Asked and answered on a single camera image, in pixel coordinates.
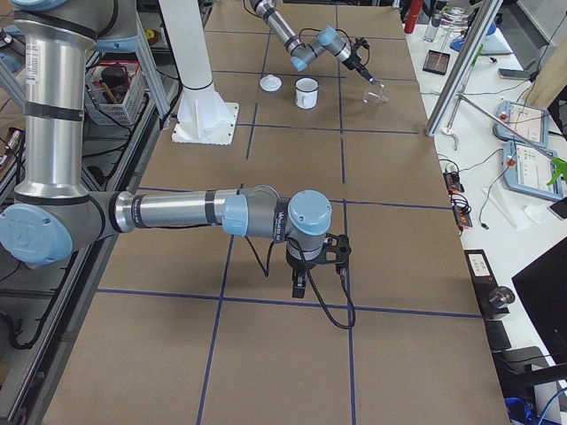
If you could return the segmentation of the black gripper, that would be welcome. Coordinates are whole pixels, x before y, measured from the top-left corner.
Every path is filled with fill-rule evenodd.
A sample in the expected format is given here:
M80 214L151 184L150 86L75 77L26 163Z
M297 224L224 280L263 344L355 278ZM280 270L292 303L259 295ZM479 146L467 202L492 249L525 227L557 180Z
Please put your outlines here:
M368 81L372 85L377 84L377 80L366 70L361 70L362 62L361 56L357 53L352 51L348 58L342 61L342 64L350 71L357 71L359 75L365 80Z
M303 298L307 283L307 271L310 271L316 265L321 264L324 259L323 250L318 255L311 251L305 253L305 259L302 259L300 252L292 247L286 248L286 261L292 269L292 293L293 298Z

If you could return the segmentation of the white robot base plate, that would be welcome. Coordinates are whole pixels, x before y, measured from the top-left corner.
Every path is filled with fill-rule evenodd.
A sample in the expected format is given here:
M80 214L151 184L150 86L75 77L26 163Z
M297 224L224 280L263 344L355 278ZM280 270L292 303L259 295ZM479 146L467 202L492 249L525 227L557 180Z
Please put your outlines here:
M187 120L181 121L177 114L177 124L172 133L174 143L200 143L211 145L230 145L232 143L239 104L220 101L213 106L195 102L187 109Z

